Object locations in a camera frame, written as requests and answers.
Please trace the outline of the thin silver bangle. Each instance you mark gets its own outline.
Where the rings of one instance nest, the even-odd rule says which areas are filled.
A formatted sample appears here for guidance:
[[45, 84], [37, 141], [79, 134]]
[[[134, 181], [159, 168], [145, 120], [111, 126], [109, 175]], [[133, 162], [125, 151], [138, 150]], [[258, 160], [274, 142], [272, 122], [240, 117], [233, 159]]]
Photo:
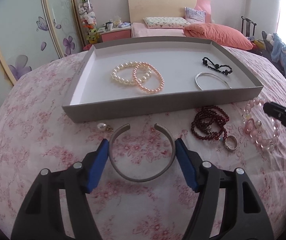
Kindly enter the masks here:
[[200, 90], [232, 89], [232, 87], [218, 75], [200, 72], [195, 76], [195, 84]]

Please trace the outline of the pearl earring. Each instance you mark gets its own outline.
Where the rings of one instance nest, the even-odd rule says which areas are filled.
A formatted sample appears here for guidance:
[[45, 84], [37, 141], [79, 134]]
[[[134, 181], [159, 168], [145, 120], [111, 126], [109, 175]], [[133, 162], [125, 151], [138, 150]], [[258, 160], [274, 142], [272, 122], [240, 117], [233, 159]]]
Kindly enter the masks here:
[[97, 129], [101, 132], [113, 132], [114, 129], [109, 124], [103, 122], [97, 124]]

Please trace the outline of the grey jewelry tray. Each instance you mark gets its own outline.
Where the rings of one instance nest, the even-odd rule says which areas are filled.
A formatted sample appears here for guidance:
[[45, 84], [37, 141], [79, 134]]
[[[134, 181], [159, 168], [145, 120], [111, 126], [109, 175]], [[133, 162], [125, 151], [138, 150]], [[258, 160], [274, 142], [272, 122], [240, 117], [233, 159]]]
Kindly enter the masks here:
[[[198, 89], [200, 72], [218, 75], [232, 89]], [[214, 41], [139, 37], [93, 46], [62, 107], [73, 122], [99, 121], [246, 101], [262, 88], [249, 68]]]

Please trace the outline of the blue clothing pile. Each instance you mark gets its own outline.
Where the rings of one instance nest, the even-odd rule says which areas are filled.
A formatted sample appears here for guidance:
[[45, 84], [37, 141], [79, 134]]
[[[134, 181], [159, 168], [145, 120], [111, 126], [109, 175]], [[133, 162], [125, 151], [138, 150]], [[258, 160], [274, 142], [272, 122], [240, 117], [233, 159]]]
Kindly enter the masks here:
[[286, 45], [277, 33], [262, 31], [266, 52], [263, 53], [286, 79]]

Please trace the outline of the floral pink bedsheet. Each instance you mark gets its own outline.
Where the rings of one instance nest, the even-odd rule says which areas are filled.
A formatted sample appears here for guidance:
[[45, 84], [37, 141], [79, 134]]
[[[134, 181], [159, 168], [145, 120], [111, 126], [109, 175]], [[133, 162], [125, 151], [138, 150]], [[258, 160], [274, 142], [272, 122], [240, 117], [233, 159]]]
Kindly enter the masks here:
[[[110, 137], [94, 122], [72, 122], [62, 109], [83, 58], [84, 53], [74, 54], [25, 75], [0, 108], [0, 229], [7, 236], [41, 169], [64, 170]], [[219, 141], [198, 141], [190, 131], [196, 111], [190, 109], [108, 121], [114, 128], [131, 125], [116, 141], [114, 156], [129, 162], [130, 174], [155, 172], [156, 163], [171, 156], [167, 140], [153, 127], [159, 123], [218, 168], [242, 167], [264, 204], [274, 234], [279, 235], [286, 224], [286, 131], [280, 128], [271, 150], [256, 146], [244, 133], [244, 107], [243, 102], [223, 106], [230, 118], [226, 129], [238, 141], [233, 152]], [[197, 198], [178, 163], [142, 184], [124, 180], [107, 164], [98, 187], [87, 197], [103, 239], [181, 239]]]

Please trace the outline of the dark wooden chair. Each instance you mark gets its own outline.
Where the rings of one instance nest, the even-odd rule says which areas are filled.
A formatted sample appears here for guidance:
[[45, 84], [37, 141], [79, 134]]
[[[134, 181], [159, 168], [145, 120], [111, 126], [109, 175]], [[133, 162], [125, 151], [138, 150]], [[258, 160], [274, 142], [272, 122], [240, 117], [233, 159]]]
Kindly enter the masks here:
[[247, 38], [254, 38], [257, 23], [244, 16], [241, 16], [241, 19], [241, 33]]

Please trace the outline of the folded coral duvet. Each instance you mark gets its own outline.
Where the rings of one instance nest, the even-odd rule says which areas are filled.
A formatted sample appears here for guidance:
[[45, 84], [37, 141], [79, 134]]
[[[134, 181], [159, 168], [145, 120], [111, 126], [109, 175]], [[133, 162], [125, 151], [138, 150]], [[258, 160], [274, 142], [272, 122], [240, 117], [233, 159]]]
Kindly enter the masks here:
[[187, 37], [212, 40], [221, 46], [251, 50], [252, 43], [238, 30], [214, 23], [195, 23], [184, 28]]

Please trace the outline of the purple small pillow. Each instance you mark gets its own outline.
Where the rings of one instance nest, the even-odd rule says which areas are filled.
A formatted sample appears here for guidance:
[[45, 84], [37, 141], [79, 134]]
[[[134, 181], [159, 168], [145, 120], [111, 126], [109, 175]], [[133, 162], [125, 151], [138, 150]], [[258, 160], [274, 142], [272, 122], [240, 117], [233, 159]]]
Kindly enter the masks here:
[[205, 23], [206, 12], [202, 10], [196, 10], [189, 7], [184, 8], [184, 18], [187, 22], [194, 23]]

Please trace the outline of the floral white pillow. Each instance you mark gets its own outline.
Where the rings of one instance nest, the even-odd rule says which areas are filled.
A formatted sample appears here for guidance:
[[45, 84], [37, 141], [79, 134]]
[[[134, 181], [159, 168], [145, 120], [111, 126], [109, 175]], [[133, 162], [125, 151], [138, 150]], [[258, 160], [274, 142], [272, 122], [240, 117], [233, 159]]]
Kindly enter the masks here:
[[146, 17], [144, 22], [149, 29], [184, 29], [190, 25], [182, 17]]

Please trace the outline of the pink bed mattress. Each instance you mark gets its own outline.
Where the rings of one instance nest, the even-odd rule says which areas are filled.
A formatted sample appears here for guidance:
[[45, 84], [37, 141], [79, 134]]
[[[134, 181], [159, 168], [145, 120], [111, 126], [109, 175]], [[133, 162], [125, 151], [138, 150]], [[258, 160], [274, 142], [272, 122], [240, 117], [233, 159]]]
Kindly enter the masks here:
[[132, 37], [186, 36], [182, 29], [149, 29], [145, 23], [133, 23], [131, 35]]

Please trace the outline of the beige pink headboard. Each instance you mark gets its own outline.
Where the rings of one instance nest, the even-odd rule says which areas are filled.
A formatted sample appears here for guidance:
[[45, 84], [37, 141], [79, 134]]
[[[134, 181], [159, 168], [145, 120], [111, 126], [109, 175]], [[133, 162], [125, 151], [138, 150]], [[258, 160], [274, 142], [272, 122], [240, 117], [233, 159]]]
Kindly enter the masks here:
[[184, 8], [206, 12], [206, 21], [211, 22], [209, 0], [128, 0], [131, 23], [142, 23], [146, 17], [184, 17]]

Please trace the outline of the pink beige nightstand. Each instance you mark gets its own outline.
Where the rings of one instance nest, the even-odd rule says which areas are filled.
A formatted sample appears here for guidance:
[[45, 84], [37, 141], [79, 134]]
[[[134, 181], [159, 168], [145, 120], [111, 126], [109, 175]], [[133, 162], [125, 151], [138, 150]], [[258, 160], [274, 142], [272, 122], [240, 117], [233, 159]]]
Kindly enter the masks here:
[[127, 39], [131, 38], [131, 29], [130, 28], [113, 29], [111, 31], [105, 31], [101, 33], [100, 36], [102, 42]]

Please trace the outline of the sliding floral wardrobe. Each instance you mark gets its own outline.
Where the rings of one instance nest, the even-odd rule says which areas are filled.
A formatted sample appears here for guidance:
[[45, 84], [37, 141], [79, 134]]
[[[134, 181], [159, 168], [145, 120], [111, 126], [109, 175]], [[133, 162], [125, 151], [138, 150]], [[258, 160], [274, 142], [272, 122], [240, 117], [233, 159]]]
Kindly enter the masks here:
[[0, 107], [23, 75], [82, 49], [74, 0], [0, 0]]

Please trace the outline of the white mug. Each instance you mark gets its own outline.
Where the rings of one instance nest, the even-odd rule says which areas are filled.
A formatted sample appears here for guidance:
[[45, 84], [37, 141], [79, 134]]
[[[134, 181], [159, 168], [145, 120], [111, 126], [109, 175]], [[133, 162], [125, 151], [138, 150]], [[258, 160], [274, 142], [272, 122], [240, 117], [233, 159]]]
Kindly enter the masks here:
[[106, 23], [106, 27], [107, 27], [107, 30], [108, 30], [108, 31], [113, 30], [113, 22], [108, 22], [108, 23]]

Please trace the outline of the glass plush toy display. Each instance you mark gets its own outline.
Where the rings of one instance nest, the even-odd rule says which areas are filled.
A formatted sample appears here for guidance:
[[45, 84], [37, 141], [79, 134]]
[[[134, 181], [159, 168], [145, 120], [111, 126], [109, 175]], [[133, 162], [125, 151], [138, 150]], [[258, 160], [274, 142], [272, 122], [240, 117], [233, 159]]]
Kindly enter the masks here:
[[96, 44], [99, 41], [99, 34], [92, 0], [76, 0], [76, 6], [84, 43]]

